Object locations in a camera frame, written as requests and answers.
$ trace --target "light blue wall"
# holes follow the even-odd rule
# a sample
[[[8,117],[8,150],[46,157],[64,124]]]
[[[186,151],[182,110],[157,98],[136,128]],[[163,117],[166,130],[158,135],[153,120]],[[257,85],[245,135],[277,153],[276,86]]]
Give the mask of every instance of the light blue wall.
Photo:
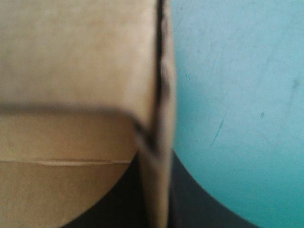
[[[172,0],[174,148],[212,196],[304,227],[304,0]]]

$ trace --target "tan cardboard surface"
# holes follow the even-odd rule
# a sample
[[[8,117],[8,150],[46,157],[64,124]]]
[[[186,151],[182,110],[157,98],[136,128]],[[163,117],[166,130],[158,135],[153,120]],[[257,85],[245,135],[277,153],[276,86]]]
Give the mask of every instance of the tan cardboard surface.
[[[135,152],[123,114],[0,110],[0,161],[122,163]]]
[[[0,162],[0,227],[61,227],[101,199],[127,166]]]
[[[57,227],[92,206],[133,157],[136,121],[139,138],[157,125],[140,160],[151,227],[166,227],[175,72],[168,1],[156,60],[157,2],[0,2],[0,226]]]
[[[59,227],[94,205],[136,152],[123,114],[0,112],[0,227]]]
[[[148,128],[156,2],[0,1],[0,105],[119,109]]]

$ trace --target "blue surface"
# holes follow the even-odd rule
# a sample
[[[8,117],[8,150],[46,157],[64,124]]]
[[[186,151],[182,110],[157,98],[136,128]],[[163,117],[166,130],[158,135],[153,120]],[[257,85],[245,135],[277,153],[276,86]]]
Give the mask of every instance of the blue surface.
[[[304,1],[172,0],[174,148],[265,228],[304,227]]]

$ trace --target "dark curved object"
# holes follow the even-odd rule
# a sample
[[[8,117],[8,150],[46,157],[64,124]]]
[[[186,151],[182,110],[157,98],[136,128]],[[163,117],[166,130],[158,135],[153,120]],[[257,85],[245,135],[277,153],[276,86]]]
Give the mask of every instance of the dark curved object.
[[[175,154],[171,189],[178,228],[257,228],[210,196]]]
[[[137,156],[114,185],[92,208],[63,228],[148,227]]]
[[[211,197],[173,155],[168,228],[256,228]],[[148,227],[137,156],[118,183],[64,228]]]

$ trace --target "cardboard flap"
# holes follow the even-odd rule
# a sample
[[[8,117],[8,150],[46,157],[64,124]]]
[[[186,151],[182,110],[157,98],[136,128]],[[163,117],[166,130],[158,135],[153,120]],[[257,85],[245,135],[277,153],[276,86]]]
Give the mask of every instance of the cardboard flap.
[[[118,109],[149,128],[156,0],[0,3],[0,107]]]

